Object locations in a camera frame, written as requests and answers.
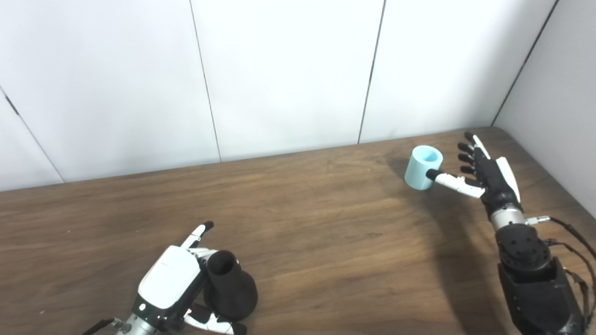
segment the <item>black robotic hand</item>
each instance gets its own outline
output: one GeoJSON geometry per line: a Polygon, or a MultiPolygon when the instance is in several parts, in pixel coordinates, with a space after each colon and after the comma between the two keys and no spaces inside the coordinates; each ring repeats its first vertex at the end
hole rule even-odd
{"type": "Polygon", "coordinates": [[[557,242],[541,240],[531,226],[556,219],[548,216],[526,219],[507,159],[491,159],[476,135],[466,132],[464,136],[470,143],[458,144],[464,152],[458,158],[466,163],[461,172],[475,179],[439,170],[429,170],[426,176],[437,184],[479,198],[484,204],[495,228],[501,259],[499,279],[513,323],[523,335],[586,334],[591,320],[587,301],[584,301],[582,313],[566,274],[572,274],[576,281],[579,276],[564,269],[559,260],[551,256],[549,246],[557,242]]]}
{"type": "Polygon", "coordinates": [[[489,217],[498,209],[506,207],[522,212],[517,182],[507,159],[491,159],[478,136],[471,132],[465,132],[464,136],[470,143],[457,145],[464,152],[458,155],[458,159],[466,163],[461,167],[461,172],[473,175],[475,179],[457,177],[434,169],[429,170],[426,176],[460,193],[480,198],[489,217]]]}

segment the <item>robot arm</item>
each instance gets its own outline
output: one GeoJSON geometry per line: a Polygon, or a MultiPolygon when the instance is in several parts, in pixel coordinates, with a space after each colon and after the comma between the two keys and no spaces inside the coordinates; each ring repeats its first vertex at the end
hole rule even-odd
{"type": "Polygon", "coordinates": [[[194,303],[209,281],[207,262],[217,252],[197,247],[212,227],[210,221],[198,226],[182,245],[163,252],[139,284],[131,317],[112,323],[119,328],[117,335],[177,334],[185,324],[222,334],[247,333],[242,324],[194,303]]]}
{"type": "Polygon", "coordinates": [[[499,279],[511,318],[523,335],[585,334],[588,317],[573,295],[566,271],[530,224],[549,217],[526,219],[515,176],[505,157],[491,159],[478,137],[459,143],[464,173],[475,179],[429,170],[427,177],[459,193],[479,198],[495,229],[501,263],[499,279]]]}

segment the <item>connector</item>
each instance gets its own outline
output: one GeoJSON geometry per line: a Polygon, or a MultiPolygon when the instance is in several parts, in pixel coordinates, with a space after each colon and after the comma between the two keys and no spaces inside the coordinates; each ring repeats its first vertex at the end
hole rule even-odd
{"type": "Polygon", "coordinates": [[[525,224],[526,225],[537,225],[541,222],[546,222],[546,221],[550,221],[551,217],[550,216],[538,216],[535,218],[527,218],[525,224]]]}
{"type": "Polygon", "coordinates": [[[132,329],[132,325],[130,323],[126,323],[118,318],[114,318],[114,321],[112,321],[111,326],[120,330],[122,334],[126,334],[132,329]]]}

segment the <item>white robotic hand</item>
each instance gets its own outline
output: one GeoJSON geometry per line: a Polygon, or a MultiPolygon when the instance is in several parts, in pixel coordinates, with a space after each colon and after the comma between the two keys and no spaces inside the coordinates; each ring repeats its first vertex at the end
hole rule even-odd
{"type": "Polygon", "coordinates": [[[198,248],[213,222],[199,225],[181,246],[169,246],[145,274],[132,307],[117,335],[177,333],[184,324],[222,334],[246,335],[246,327],[216,315],[193,301],[208,280],[206,263],[217,250],[198,248]]]}

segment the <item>white plastic casing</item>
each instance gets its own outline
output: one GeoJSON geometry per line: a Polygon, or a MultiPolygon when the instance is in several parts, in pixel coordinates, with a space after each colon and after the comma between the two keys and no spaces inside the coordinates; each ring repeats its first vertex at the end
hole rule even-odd
{"type": "Polygon", "coordinates": [[[139,294],[157,308],[169,308],[200,272],[197,259],[191,253],[169,246],[141,280],[139,294]]]}

